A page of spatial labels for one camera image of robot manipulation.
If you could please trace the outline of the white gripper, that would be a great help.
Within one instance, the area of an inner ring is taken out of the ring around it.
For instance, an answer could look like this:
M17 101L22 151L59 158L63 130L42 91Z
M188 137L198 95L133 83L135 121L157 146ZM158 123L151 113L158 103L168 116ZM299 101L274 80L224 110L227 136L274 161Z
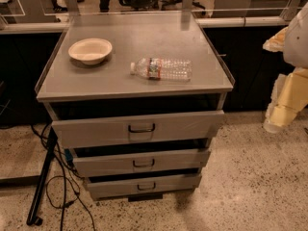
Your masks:
M282 52L287 27L281 29L263 44L270 52ZM279 133L292 123L299 112L308 105L308 69L296 67L289 75L279 74L265 118L265 130Z

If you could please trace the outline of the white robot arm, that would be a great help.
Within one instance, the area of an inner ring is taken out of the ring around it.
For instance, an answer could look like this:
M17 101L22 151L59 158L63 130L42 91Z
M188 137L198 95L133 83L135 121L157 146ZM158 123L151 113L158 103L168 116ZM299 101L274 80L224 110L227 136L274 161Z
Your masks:
M265 114L264 129L278 133L308 105L308 3L263 48L281 51L284 61L295 68L289 75L278 75Z

